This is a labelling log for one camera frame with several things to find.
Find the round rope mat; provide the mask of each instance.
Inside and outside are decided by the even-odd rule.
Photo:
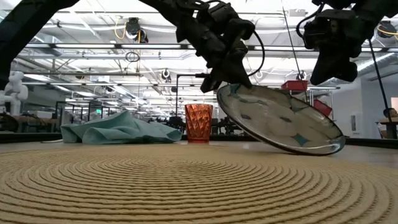
[[[0,154],[0,223],[398,223],[398,171],[204,145]]]

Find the plate rim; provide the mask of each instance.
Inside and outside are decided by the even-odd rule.
[[[261,142],[264,142],[264,143],[266,143],[266,144],[270,144],[271,146],[274,146],[274,147],[276,147],[276,148],[278,148],[278,149],[281,149],[281,150],[284,150],[284,151],[287,151],[287,152],[292,152],[292,153],[299,154],[299,155],[303,155],[303,156],[329,156],[329,155],[332,155],[332,154],[336,154],[337,152],[340,152],[340,151],[345,147],[346,138],[345,138],[343,132],[341,131],[341,129],[336,125],[336,123],[335,123],[332,119],[330,119],[329,117],[327,117],[327,116],[325,116],[324,114],[322,114],[321,111],[319,111],[318,109],[314,108],[313,106],[311,106],[311,107],[312,107],[314,110],[320,112],[326,119],[328,119],[334,126],[336,126],[336,128],[337,128],[337,129],[339,130],[339,132],[341,133],[341,136],[338,137],[338,138],[340,138],[339,142],[341,143],[341,144],[340,144],[340,147],[339,147],[338,149],[336,149],[336,150],[334,150],[334,151],[332,151],[332,152],[322,153],[322,154],[320,154],[320,153],[311,153],[311,152],[302,152],[302,151],[297,151],[297,150],[295,150],[295,149],[289,149],[289,148],[287,148],[287,147],[284,147],[284,146],[282,146],[282,145],[280,145],[280,144],[275,143],[274,141],[270,141],[270,140],[268,140],[267,138],[264,138],[264,137],[262,137],[262,136],[256,134],[254,131],[251,131],[249,128],[245,127],[243,124],[241,124],[240,122],[236,121],[230,114],[228,114],[228,113],[226,112],[223,103],[220,103],[220,98],[221,98],[221,97],[220,97],[220,95],[221,95],[221,91],[220,91],[220,90],[222,90],[222,89],[224,89],[224,88],[227,88],[227,87],[230,87],[231,85],[239,85],[239,87],[242,86],[242,84],[229,84],[229,85],[225,85],[225,86],[221,87],[221,88],[217,91],[217,103],[218,103],[218,106],[224,111],[224,113],[226,113],[226,114],[229,116],[230,119],[232,119],[232,120],[235,122],[235,124],[236,124],[238,127],[240,127],[241,129],[243,129],[245,132],[247,132],[250,136],[254,137],[255,139],[257,139],[257,140],[259,140],[259,141],[261,141]],[[267,88],[268,90],[271,90],[271,91],[277,91],[277,90],[268,88],[268,87],[266,87],[266,86],[261,86],[261,85],[253,85],[252,88],[254,88],[254,87],[257,87],[257,88]],[[281,94],[288,95],[288,94],[283,93],[283,92],[281,92],[281,91],[277,91],[277,92],[278,92],[278,93],[281,93]],[[306,102],[304,102],[304,101],[302,101],[302,100],[300,100],[300,99],[297,99],[297,98],[294,98],[294,99],[295,99],[295,100],[298,100],[298,101],[301,101],[302,103],[307,104]]]

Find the ceiling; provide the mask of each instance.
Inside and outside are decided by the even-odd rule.
[[[287,12],[287,23],[289,29],[295,29],[296,24],[305,15],[311,14],[317,9],[310,0],[227,0],[239,12],[243,19],[255,23],[256,30],[260,35],[264,45],[269,46],[291,46],[287,24],[284,19],[282,4]],[[12,10],[18,0],[0,0],[0,19],[5,17]],[[175,38],[175,28],[167,22],[153,8],[141,3],[138,0],[81,0],[69,9],[63,9],[56,13],[44,28],[37,34],[33,41],[36,43],[54,41],[52,37],[62,43],[80,44],[133,44],[134,41],[128,37],[123,37],[124,23],[129,17],[138,17],[140,25],[146,32],[150,44],[177,44]],[[294,46],[303,46],[303,41],[295,32],[290,32]],[[376,39],[374,47],[396,46],[395,38]],[[245,42],[246,45],[259,45],[253,36]],[[104,78],[108,83],[166,83],[169,82],[162,78],[162,72],[167,68],[170,72],[171,83],[175,83],[178,73],[190,74],[208,72],[206,62],[195,56],[194,50],[135,50],[141,56],[139,62],[128,62],[124,56],[131,50],[126,49],[56,49],[62,55],[54,57],[45,54],[37,49],[25,49],[21,52],[21,58],[17,59],[20,65],[33,68],[35,72],[47,73],[47,68],[57,69],[56,73],[123,73],[125,75],[112,75]],[[306,74],[311,74],[317,61],[317,54],[314,52],[297,52],[297,63],[300,70]],[[257,69],[261,64],[260,52],[249,52],[243,60],[245,69],[250,72]],[[262,67],[261,73],[253,76],[251,81],[260,85],[281,85],[287,80],[295,80],[297,74],[297,64],[292,52],[267,51],[266,62]],[[357,58],[358,63],[370,59],[367,53],[361,54]],[[133,75],[139,72],[142,76]],[[36,78],[29,81],[57,83],[93,83],[94,79],[89,76],[85,78],[73,75],[54,75],[47,76],[44,81],[38,75],[31,75]],[[180,83],[200,85],[201,78],[180,77]],[[153,86],[125,86],[111,94],[97,86],[64,86],[68,90],[87,91],[102,98],[146,98],[147,105],[160,105],[162,110],[172,109],[170,101],[174,95],[170,87]],[[199,87],[184,87],[178,90],[184,103],[192,102],[194,97],[203,96]],[[209,98],[213,93],[206,94],[208,98],[195,98],[198,101],[212,103],[216,106],[215,99]]]

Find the ceramic plate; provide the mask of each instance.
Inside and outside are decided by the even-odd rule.
[[[232,84],[218,90],[217,100],[241,129],[285,151],[326,156],[345,145],[343,133],[331,119],[279,90]]]

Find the white robot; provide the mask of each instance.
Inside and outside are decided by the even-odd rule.
[[[19,115],[21,101],[26,100],[28,96],[28,89],[22,84],[23,78],[22,72],[10,72],[9,82],[4,90],[0,91],[0,113],[6,112],[5,102],[11,102],[11,116]]]

